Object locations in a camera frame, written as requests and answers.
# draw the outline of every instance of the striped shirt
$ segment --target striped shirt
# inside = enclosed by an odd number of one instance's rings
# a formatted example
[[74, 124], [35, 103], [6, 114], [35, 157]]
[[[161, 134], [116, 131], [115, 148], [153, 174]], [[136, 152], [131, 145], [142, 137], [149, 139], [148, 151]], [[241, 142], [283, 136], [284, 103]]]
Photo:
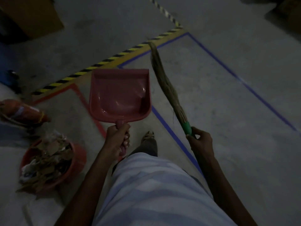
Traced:
[[121, 161], [94, 226], [236, 225], [211, 193], [169, 160], [135, 153]]

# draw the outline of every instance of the person's right arm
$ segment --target person's right arm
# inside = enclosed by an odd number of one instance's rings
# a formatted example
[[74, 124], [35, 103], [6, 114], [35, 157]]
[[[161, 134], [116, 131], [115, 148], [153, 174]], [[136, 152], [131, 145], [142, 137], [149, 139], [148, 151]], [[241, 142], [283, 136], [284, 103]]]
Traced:
[[198, 139], [187, 135], [191, 149], [205, 176], [215, 203], [238, 225], [257, 225], [226, 179], [214, 157], [212, 138], [209, 133], [192, 127]]

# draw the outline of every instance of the dustpan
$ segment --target dustpan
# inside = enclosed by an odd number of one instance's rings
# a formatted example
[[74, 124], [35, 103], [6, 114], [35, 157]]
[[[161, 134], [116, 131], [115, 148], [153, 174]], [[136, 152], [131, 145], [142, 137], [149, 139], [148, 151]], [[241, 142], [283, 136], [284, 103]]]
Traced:
[[[151, 112], [148, 69], [95, 69], [89, 108], [93, 118], [115, 123], [117, 129], [146, 118]], [[120, 149], [120, 155], [125, 155], [125, 149]]]

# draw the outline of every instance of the hand broom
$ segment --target hand broom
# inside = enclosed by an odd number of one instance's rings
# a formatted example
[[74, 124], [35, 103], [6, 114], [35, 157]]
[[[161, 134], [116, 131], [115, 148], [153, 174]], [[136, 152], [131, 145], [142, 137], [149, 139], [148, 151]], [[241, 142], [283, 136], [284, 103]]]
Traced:
[[186, 135], [188, 134], [196, 138], [195, 135], [192, 134], [191, 126], [187, 120], [186, 114], [182, 106], [180, 105], [178, 94], [165, 74], [156, 45], [153, 42], [149, 42], [149, 46], [151, 48], [151, 64], [153, 66], [153, 70], [155, 72], [156, 78], [163, 93], [167, 97], [170, 105], [172, 106], [184, 133]]

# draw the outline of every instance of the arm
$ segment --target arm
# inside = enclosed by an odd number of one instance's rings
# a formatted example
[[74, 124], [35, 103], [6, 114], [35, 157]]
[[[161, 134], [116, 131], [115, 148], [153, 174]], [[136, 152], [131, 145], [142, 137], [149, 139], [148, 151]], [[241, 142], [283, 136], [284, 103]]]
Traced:
[[205, 176], [215, 203], [238, 225], [257, 225], [244, 207], [226, 179], [218, 161], [214, 157], [212, 138], [209, 133], [192, 127], [192, 132], [199, 135], [195, 139], [190, 135], [186, 138]]
[[89, 226], [92, 224], [109, 167], [119, 156], [119, 146], [123, 144], [127, 148], [129, 145], [129, 128], [129, 124], [124, 124], [118, 130], [116, 126], [108, 128], [101, 151], [55, 226]]

